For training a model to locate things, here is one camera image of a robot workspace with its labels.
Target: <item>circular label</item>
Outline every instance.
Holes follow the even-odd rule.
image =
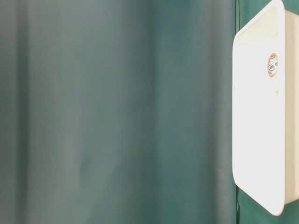
[[[268,60],[268,74],[271,78],[273,78],[278,70],[278,57],[276,53],[272,53]]]

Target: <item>white plastic container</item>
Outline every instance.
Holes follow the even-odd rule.
[[[235,36],[233,175],[271,214],[299,199],[299,16],[272,0]]]

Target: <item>green curtain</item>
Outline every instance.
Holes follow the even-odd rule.
[[[0,0],[0,223],[235,223],[234,34],[234,0]]]
[[[252,19],[269,0],[236,0],[236,31]],[[299,14],[299,1],[284,0],[285,8]],[[281,216],[270,214],[242,190],[238,190],[239,224],[297,224],[299,223],[299,201],[285,206]]]

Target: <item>small logo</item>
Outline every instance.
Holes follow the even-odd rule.
[[[270,64],[269,67],[268,67],[269,71],[274,71],[274,68],[275,68],[275,67],[274,67],[273,64]]]

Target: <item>curtain fold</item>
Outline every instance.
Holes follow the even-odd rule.
[[[234,0],[0,1],[0,27],[1,223],[235,223]]]

